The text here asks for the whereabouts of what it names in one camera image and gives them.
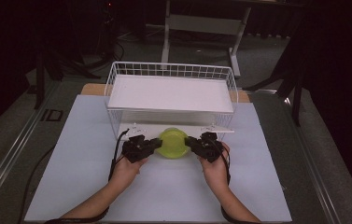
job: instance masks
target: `black strap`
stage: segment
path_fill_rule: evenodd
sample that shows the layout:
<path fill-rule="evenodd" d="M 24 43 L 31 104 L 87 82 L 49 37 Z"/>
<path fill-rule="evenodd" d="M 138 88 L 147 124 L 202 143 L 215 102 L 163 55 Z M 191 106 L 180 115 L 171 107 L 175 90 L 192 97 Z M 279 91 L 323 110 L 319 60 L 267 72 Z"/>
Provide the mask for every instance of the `black strap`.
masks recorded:
<path fill-rule="evenodd" d="M 225 217 L 225 219 L 231 223 L 234 224 L 256 224 L 257 222 L 249 222 L 249 221 L 240 221 L 240 220 L 236 220 L 232 217 L 230 217 L 224 210 L 224 208 L 221 206 L 221 213 L 222 215 Z"/>
<path fill-rule="evenodd" d="M 56 218 L 46 221 L 45 224 L 63 224 L 63 223 L 92 223 L 101 220 L 106 216 L 109 207 L 97 217 L 84 217 L 84 218 Z"/>

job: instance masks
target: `white wire basket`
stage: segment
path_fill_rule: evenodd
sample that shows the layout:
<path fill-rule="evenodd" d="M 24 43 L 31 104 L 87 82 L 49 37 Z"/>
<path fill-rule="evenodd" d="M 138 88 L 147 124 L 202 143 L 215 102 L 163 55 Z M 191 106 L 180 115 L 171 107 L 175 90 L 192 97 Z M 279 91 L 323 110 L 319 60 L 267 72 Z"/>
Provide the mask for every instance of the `white wire basket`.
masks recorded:
<path fill-rule="evenodd" d="M 218 94 L 217 85 L 226 93 Z M 141 98 L 145 92 L 150 95 Z M 158 102 L 166 94 L 172 99 Z M 183 63 L 114 62 L 106 82 L 105 97 L 115 138 L 126 128 L 132 129 L 126 137 L 138 134 L 146 138 L 158 137 L 166 127 L 177 127 L 190 136 L 199 137 L 207 126 L 228 128 L 238 103 L 230 67 Z M 226 111 L 206 109 L 207 105 L 220 108 L 222 104 L 227 104 Z"/>

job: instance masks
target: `metal stand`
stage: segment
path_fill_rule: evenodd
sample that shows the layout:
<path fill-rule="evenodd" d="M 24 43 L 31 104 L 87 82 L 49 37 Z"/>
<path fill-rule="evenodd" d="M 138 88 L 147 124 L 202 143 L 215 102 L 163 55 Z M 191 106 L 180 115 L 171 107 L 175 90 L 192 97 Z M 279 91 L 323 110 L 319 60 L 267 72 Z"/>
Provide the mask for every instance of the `metal stand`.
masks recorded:
<path fill-rule="evenodd" d="M 235 35 L 236 41 L 233 45 L 233 48 L 229 49 L 229 55 L 231 58 L 234 77 L 239 78 L 240 69 L 239 69 L 239 63 L 237 62 L 237 58 L 236 58 L 236 52 L 239 48 L 240 41 L 242 40 L 250 11 L 251 11 L 251 7 L 247 7 L 244 13 L 244 17 L 241 21 L 176 15 L 176 14 L 170 13 L 170 0 L 167 0 L 166 18 L 164 21 L 164 44 L 163 44 L 163 50 L 162 50 L 162 63 L 168 63 L 169 61 L 170 29 L 193 31 L 193 32 L 204 32 L 204 33 L 221 34 L 221 35 Z"/>

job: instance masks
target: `white table surface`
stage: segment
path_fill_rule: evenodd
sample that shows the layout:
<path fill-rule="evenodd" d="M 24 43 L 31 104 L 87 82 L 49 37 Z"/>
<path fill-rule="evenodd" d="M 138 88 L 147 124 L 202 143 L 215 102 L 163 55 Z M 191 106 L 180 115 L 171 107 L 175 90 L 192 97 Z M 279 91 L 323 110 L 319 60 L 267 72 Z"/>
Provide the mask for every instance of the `white table surface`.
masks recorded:
<path fill-rule="evenodd" d="M 253 104 L 238 104 L 231 128 L 223 139 L 232 149 L 231 189 L 260 220 L 291 221 Z M 59 217 L 100 189 L 115 145 L 104 97 L 79 95 L 25 220 Z M 219 208 L 193 153 L 177 160 L 154 153 L 103 221 L 222 222 Z"/>

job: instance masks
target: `wire basket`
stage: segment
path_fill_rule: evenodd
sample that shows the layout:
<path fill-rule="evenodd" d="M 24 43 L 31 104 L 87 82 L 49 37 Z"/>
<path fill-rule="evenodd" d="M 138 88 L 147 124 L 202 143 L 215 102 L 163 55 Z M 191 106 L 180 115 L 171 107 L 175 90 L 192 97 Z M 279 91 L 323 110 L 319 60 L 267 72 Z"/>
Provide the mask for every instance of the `wire basket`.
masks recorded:
<path fill-rule="evenodd" d="M 117 75 L 131 75 L 131 76 L 146 76 L 146 77 L 182 77 L 182 78 L 197 78 L 197 79 L 214 79 L 223 80 L 228 88 L 229 97 L 232 102 L 232 112 L 235 111 L 238 103 L 238 93 L 236 84 L 234 81 L 234 76 L 232 69 L 226 66 L 213 66 L 213 65 L 199 65 L 199 64 L 183 64 L 183 63 L 135 63 L 135 62 L 114 62 L 112 63 L 111 70 L 106 82 L 105 97 L 106 97 L 106 108 L 110 118 L 112 130 L 114 132 L 115 138 L 118 137 L 120 133 L 120 124 L 122 117 L 124 117 L 123 112 L 125 110 L 112 109 L 110 108 L 109 102 L 111 100 L 110 95 L 113 91 L 113 86 L 117 81 Z M 153 117 L 158 117 L 158 115 L 163 116 L 163 112 L 150 112 Z M 138 109 L 134 111 L 134 116 L 138 115 Z M 196 112 L 184 113 L 184 118 L 192 118 L 196 116 Z M 231 119 L 232 113 L 229 114 L 215 114 L 213 122 L 207 125 L 216 125 L 220 127 L 228 127 Z"/>

